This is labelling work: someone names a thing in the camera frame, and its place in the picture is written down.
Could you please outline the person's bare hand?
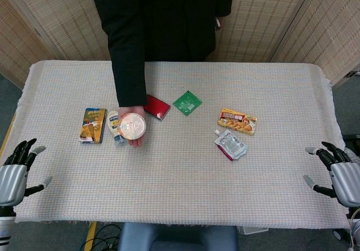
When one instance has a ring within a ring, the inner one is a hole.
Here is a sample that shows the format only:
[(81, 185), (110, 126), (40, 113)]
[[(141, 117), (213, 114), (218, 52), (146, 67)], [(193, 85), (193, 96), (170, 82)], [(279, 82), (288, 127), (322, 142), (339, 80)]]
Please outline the person's bare hand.
[(142, 106), (121, 107), (118, 111), (118, 131), (133, 147), (140, 147), (146, 131)]

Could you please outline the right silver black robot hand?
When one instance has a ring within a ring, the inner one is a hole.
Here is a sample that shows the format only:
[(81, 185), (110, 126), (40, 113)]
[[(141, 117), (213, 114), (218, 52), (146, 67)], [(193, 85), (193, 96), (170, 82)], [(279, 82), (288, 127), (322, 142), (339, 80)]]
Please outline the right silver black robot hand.
[(320, 194), (336, 198), (347, 208), (359, 207), (359, 163), (352, 161), (344, 150), (329, 142), (323, 141), (322, 145), (323, 149), (306, 147), (305, 151), (319, 157), (329, 173), (332, 188), (319, 186), (304, 175), (306, 184)]

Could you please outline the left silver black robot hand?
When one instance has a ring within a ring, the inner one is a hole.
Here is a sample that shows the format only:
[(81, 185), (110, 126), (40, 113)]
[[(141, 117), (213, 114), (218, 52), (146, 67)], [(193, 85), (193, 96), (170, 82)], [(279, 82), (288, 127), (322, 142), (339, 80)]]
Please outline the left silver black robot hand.
[(48, 176), (42, 183), (27, 187), (29, 171), (36, 157), (46, 149), (45, 146), (32, 149), (36, 141), (33, 138), (20, 142), (1, 166), (1, 207), (15, 207), (24, 197), (44, 190), (51, 183), (52, 177)]

